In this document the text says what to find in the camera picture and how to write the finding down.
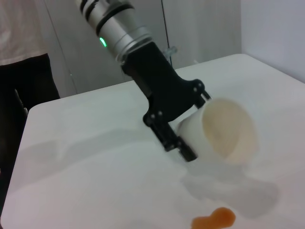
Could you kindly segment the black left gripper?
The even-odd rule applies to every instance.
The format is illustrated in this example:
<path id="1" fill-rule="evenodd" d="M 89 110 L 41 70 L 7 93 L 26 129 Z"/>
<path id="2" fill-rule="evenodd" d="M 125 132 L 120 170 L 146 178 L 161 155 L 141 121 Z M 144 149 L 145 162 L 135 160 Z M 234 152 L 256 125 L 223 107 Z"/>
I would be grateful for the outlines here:
<path id="1" fill-rule="evenodd" d="M 166 152 L 178 149 L 186 162 L 198 155 L 179 137 L 168 122 L 189 110 L 200 109 L 211 99 L 198 80 L 181 78 L 166 60 L 155 43 L 150 42 L 129 54 L 122 65 L 124 73 L 132 77 L 149 102 L 143 121 L 152 131 Z"/>

